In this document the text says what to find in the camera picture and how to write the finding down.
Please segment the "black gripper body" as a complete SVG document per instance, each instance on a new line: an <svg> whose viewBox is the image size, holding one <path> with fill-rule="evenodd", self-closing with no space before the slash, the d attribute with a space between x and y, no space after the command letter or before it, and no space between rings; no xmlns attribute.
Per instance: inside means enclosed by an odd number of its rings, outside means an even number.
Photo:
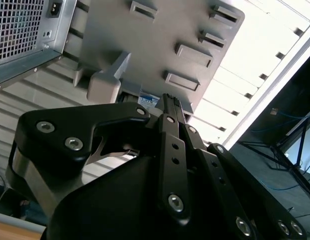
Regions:
<svg viewBox="0 0 310 240"><path fill-rule="evenodd" d="M49 240L233 240L211 190L183 157L138 157L63 199Z"/></svg>

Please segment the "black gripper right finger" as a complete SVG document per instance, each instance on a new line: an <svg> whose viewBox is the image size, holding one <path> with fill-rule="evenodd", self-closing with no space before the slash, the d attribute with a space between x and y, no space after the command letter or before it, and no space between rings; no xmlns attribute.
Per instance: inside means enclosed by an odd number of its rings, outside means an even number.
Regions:
<svg viewBox="0 0 310 240"><path fill-rule="evenodd" d="M187 159L199 171L217 203L211 233L216 240L305 240L302 225L223 146L205 146L198 131L185 123L179 99L173 97Z"/></svg>

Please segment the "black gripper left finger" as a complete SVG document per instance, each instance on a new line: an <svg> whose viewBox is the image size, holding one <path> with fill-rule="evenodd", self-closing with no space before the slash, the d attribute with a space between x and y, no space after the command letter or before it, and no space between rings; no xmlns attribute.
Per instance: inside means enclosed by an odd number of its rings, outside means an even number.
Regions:
<svg viewBox="0 0 310 240"><path fill-rule="evenodd" d="M157 106L136 102L87 105L23 114L7 169L13 188L51 218L69 194L138 157L184 158L186 144L174 97Z"/></svg>

